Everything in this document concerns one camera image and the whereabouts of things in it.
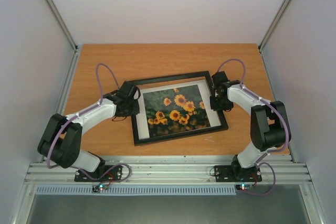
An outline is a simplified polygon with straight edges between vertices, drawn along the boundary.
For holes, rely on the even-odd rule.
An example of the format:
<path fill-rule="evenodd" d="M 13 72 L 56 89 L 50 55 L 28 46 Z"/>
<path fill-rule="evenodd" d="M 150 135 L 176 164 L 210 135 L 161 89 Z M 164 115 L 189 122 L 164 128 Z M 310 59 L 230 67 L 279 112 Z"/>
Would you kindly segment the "sunflower photo print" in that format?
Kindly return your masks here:
<path fill-rule="evenodd" d="M 202 85 L 196 82 L 145 90 L 141 104 L 147 125 L 144 137 L 171 137 L 215 126 L 205 98 Z"/>

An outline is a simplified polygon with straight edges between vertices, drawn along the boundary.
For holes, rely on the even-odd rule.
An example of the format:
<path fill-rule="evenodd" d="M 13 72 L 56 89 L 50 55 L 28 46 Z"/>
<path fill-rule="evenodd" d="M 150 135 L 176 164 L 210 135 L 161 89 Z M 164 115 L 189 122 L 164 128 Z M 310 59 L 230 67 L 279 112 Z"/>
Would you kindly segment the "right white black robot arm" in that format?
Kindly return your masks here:
<path fill-rule="evenodd" d="M 261 161 L 291 140 L 285 105 L 263 99 L 238 80 L 230 81 L 223 71 L 212 75 L 212 81 L 215 94 L 210 97 L 211 109 L 230 111 L 234 105 L 240 106 L 250 115 L 251 139 L 230 165 L 214 166 L 214 177 L 217 182 L 260 182 Z"/>

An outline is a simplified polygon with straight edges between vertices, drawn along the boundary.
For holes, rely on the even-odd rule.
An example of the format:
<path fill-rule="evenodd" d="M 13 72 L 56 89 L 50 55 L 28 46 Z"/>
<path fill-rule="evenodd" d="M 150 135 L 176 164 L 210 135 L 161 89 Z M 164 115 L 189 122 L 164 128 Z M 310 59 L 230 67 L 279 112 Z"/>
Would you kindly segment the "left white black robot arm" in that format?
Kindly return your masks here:
<path fill-rule="evenodd" d="M 102 180 L 109 172 L 105 160 L 81 149 L 82 136 L 107 119 L 137 115 L 140 96 L 140 89 L 125 81 L 119 89 L 101 94 L 96 103 L 79 112 L 54 114 L 37 147 L 38 153 L 46 157 L 47 167 L 76 168 L 91 180 Z"/>

